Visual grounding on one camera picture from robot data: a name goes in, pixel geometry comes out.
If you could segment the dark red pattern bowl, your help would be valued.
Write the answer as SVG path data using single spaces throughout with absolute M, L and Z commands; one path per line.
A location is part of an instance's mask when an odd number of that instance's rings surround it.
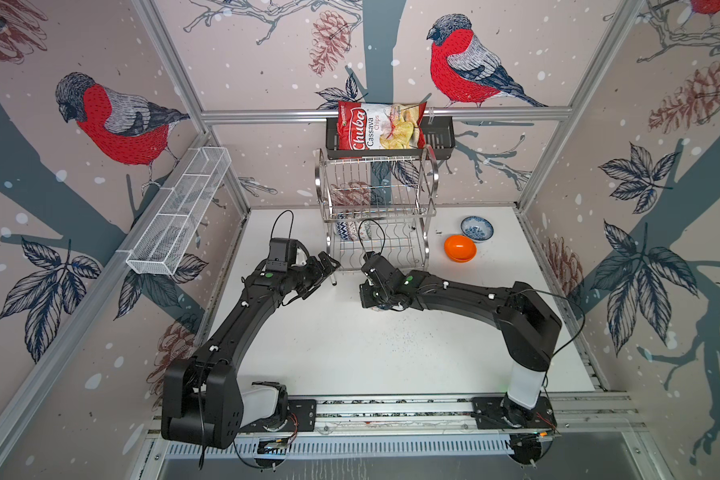
M 346 230 L 347 230 L 347 239 L 349 241 L 355 241 L 357 239 L 357 228 L 355 226 L 354 222 L 346 222 L 345 223 Z

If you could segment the green pattern bowl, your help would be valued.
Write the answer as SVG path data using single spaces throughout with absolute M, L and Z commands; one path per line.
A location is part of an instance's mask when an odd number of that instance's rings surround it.
M 355 223 L 356 237 L 358 241 L 365 241 L 371 239 L 370 233 L 370 221 L 361 220 Z

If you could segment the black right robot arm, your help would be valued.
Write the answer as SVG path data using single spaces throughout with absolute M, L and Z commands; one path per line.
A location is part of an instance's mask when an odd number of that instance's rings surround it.
M 497 328 L 513 361 L 502 408 L 507 416 L 528 416 L 537 406 L 562 321 L 524 282 L 484 287 L 446 280 L 423 270 L 402 272 L 379 252 L 364 255 L 362 307 L 442 311 Z

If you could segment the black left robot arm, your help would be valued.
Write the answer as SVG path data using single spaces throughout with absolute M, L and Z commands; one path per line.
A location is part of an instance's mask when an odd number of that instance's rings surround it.
M 278 267 L 261 261 L 243 278 L 239 300 L 222 325 L 189 358 L 176 359 L 165 371 L 161 435 L 166 440 L 224 449 L 241 429 L 283 410 L 274 392 L 269 407 L 254 416 L 237 375 L 242 360 L 265 321 L 295 292 L 310 296 L 340 262 L 321 252 L 303 265 Z

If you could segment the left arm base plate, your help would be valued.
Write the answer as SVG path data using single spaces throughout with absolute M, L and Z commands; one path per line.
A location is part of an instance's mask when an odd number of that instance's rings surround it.
M 291 399 L 284 417 L 261 419 L 241 429 L 241 433 L 297 433 L 313 432 L 317 416 L 315 399 Z

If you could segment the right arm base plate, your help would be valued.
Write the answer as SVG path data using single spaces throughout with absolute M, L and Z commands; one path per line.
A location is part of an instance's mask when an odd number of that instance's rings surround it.
M 538 397 L 536 405 L 531 409 L 511 401 L 506 395 L 473 397 L 471 405 L 471 416 L 479 430 L 557 428 L 550 399 L 544 395 Z

